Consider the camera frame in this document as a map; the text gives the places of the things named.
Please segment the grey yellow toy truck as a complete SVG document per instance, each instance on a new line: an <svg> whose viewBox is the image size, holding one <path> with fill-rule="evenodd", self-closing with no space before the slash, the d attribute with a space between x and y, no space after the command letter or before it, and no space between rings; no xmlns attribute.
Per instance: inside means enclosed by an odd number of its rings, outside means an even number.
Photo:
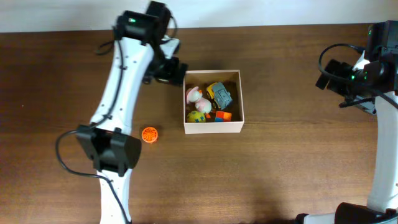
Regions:
<svg viewBox="0 0 398 224"><path fill-rule="evenodd" d="M216 110L226 109L232 102L231 93L221 82L214 82L206 88L206 94Z"/></svg>

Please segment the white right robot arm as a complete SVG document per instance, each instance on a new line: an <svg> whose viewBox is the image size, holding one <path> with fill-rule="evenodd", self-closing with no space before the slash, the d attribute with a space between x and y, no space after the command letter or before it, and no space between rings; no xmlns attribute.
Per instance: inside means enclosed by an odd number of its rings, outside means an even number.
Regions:
<svg viewBox="0 0 398 224"><path fill-rule="evenodd" d="M333 213L301 213L295 223L397 223L397 109L378 96L376 112L376 166L367 205L342 202Z"/></svg>

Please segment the yellow ball blue letters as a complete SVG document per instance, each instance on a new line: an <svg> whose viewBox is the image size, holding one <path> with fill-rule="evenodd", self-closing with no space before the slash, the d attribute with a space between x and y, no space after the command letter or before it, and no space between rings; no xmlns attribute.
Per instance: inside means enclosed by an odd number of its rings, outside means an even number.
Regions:
<svg viewBox="0 0 398 224"><path fill-rule="evenodd" d="M205 123L206 122L206 116L202 112L191 111L187 115L187 122L188 123Z"/></svg>

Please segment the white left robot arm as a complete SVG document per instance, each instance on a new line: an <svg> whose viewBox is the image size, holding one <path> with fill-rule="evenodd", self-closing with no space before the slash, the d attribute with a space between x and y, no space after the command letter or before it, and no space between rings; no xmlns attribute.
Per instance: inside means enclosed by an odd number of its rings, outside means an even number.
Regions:
<svg viewBox="0 0 398 224"><path fill-rule="evenodd" d="M129 184L140 154L131 136L140 86L152 80L180 86L187 65L175 56L180 41L167 36L172 13L125 11L113 28L113 62L100 104L76 138L96 170L101 187L101 223L130 223Z"/></svg>

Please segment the white duck pink hat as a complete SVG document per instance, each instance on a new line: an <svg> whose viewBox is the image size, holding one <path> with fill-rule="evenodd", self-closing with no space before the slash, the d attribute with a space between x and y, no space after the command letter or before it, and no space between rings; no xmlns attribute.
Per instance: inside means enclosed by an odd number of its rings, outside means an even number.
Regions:
<svg viewBox="0 0 398 224"><path fill-rule="evenodd" d="M203 113L206 119L210 119L210 113L212 112L212 104L209 100L203 97L203 92L198 86L189 88L186 93L187 104L194 103L197 111Z"/></svg>

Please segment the colourful puzzle cube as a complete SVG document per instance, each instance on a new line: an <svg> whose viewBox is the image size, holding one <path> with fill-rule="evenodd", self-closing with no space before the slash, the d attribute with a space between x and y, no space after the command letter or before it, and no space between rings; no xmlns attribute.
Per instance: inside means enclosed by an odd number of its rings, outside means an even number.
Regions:
<svg viewBox="0 0 398 224"><path fill-rule="evenodd" d="M230 122L232 114L224 111L216 111L215 122Z"/></svg>

